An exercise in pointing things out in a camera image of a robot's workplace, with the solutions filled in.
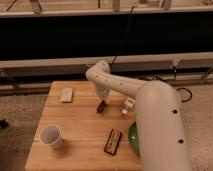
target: paper cup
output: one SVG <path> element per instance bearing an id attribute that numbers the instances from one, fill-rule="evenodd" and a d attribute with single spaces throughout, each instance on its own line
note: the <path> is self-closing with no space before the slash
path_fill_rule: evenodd
<path id="1" fill-rule="evenodd" d="M 40 132 L 40 142 L 52 148 L 59 148 L 62 144 L 60 128 L 54 124 L 44 127 Z"/>

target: wooden table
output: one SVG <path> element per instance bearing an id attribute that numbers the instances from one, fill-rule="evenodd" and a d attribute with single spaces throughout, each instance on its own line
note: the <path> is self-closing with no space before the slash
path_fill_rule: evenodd
<path id="1" fill-rule="evenodd" d="M 62 104 L 63 88 L 74 89 L 72 103 Z M 26 163 L 26 171 L 139 171 L 140 159 L 128 142 L 128 128 L 135 121 L 134 111 L 121 114 L 124 95 L 111 91 L 110 104 L 102 114 L 96 113 L 100 100 L 88 81 L 53 82 Z M 49 123 L 60 126 L 63 145 L 54 150 L 39 142 L 39 132 Z M 104 152 L 112 128 L 123 136 L 115 156 Z"/>

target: red object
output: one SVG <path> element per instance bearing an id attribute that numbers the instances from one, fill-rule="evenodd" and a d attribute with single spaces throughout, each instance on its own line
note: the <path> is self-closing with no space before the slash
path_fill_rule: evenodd
<path id="1" fill-rule="evenodd" d="M 121 135 L 122 133 L 119 130 L 112 129 L 106 146 L 104 148 L 104 152 L 111 155 L 115 155 L 121 139 Z"/>

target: speckled floor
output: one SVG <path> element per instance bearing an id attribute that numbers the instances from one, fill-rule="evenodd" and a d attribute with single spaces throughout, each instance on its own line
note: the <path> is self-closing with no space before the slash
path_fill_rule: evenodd
<path id="1" fill-rule="evenodd" d="M 182 106 L 193 171 L 213 171 L 213 85 L 188 87 L 193 99 Z M 46 95 L 0 97 L 0 171 L 24 171 Z"/>
<path id="2" fill-rule="evenodd" d="M 10 126 L 0 130 L 0 171 L 24 171 L 46 95 L 0 97 L 0 118 Z"/>

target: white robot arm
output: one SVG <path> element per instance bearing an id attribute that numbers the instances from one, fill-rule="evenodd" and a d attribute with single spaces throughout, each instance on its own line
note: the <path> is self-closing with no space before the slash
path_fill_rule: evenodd
<path id="1" fill-rule="evenodd" d="M 191 171 L 180 115 L 181 98 L 161 81 L 142 81 L 110 74 L 100 61 L 86 77 L 104 100 L 110 89 L 136 99 L 136 123 L 143 171 Z"/>

